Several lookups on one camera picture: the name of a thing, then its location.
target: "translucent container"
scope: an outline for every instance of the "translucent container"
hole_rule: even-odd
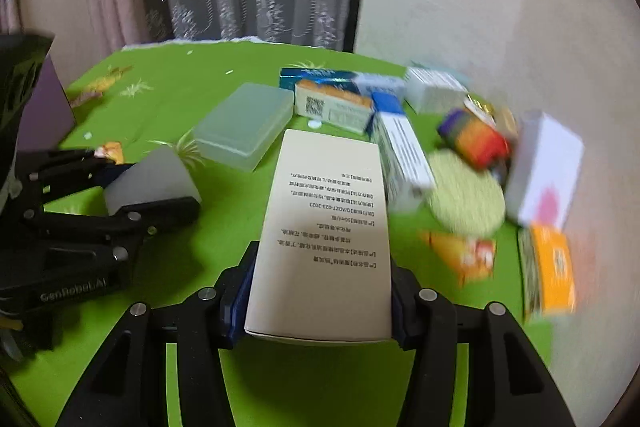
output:
[[[113,216],[121,206],[191,196],[202,201],[178,155],[169,147],[151,151],[140,162],[123,172],[104,190],[107,211]]]
[[[292,116],[292,91],[242,84],[197,125],[193,135],[205,158],[252,171]]]

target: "black machine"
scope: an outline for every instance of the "black machine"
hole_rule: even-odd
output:
[[[53,308],[126,286],[143,240],[193,222],[200,210],[185,197],[123,206],[113,216],[45,211],[50,201],[108,187],[131,166],[93,150],[16,152],[22,110],[50,44],[0,36],[0,351],[14,359],[28,344],[51,347]]]
[[[133,304],[71,394],[57,427],[166,426],[165,349],[177,344],[184,427],[235,426],[219,349],[233,349],[244,318],[258,242],[213,287],[182,304]],[[398,427],[449,426],[456,345],[469,344],[466,427],[575,427],[558,388],[510,312],[454,305],[392,262],[393,336],[415,350]]]

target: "clear plastic box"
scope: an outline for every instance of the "clear plastic box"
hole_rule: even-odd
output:
[[[292,116],[292,91],[242,84],[196,126],[193,136],[205,158],[253,171]]]

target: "purple box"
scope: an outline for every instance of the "purple box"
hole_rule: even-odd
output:
[[[51,57],[47,56],[20,120],[18,151],[55,149],[76,125]]]

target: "white product box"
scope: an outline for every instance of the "white product box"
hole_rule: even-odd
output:
[[[446,71],[406,68],[406,101],[417,113],[448,113],[462,107],[466,87]]]
[[[296,84],[296,114],[364,134],[373,115],[373,103],[360,94],[300,80]]]
[[[406,96],[406,82],[398,76],[357,73],[352,82],[362,96],[368,96],[369,98],[374,92],[388,92],[395,95],[402,102]]]
[[[525,115],[504,191],[507,215],[530,223],[564,226],[580,173],[580,137],[540,111]]]
[[[431,168],[396,97],[374,93],[371,141],[380,147],[389,212],[413,212],[435,187]]]
[[[374,144],[285,131],[244,328],[293,343],[391,337],[385,193]]]

